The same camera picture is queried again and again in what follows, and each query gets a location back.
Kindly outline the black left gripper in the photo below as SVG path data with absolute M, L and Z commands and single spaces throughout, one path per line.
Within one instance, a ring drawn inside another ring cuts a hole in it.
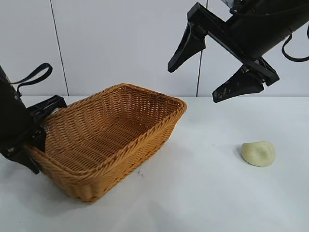
M 54 110 L 61 108 L 67 108 L 67 104 L 58 95 L 27 108 L 11 85 L 1 83 L 0 153 L 8 159 L 23 148 L 23 164 L 39 174 L 39 167 L 24 145 L 34 146 L 44 153 L 46 132 L 42 124 Z

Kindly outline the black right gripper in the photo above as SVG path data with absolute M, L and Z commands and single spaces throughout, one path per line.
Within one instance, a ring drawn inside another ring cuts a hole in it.
M 210 36 L 243 66 L 212 93 L 215 103 L 263 91 L 279 80 L 276 71 L 263 55 L 287 37 L 289 30 L 280 25 L 278 15 L 261 14 L 261 0 L 236 0 L 229 4 L 231 17 L 223 21 L 200 3 L 187 13 L 188 23 L 174 55 L 168 62 L 168 72 L 176 71 L 196 53 L 206 48 Z

